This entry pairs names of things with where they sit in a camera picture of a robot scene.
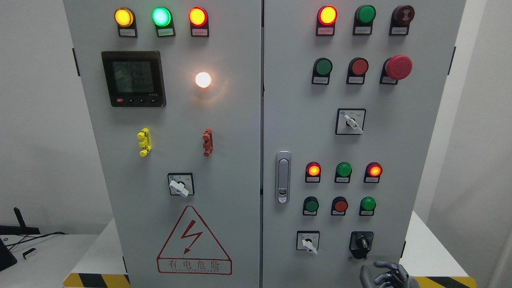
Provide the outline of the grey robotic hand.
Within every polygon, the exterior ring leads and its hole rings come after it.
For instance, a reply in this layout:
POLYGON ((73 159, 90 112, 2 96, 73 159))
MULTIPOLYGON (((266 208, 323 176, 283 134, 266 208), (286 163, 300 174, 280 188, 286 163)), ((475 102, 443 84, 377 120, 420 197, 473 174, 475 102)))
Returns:
POLYGON ((362 265, 360 269, 360 282, 364 288, 420 288, 417 279, 410 276, 401 264, 388 261, 375 261, 377 268, 387 268, 388 271, 373 279, 370 269, 362 265))

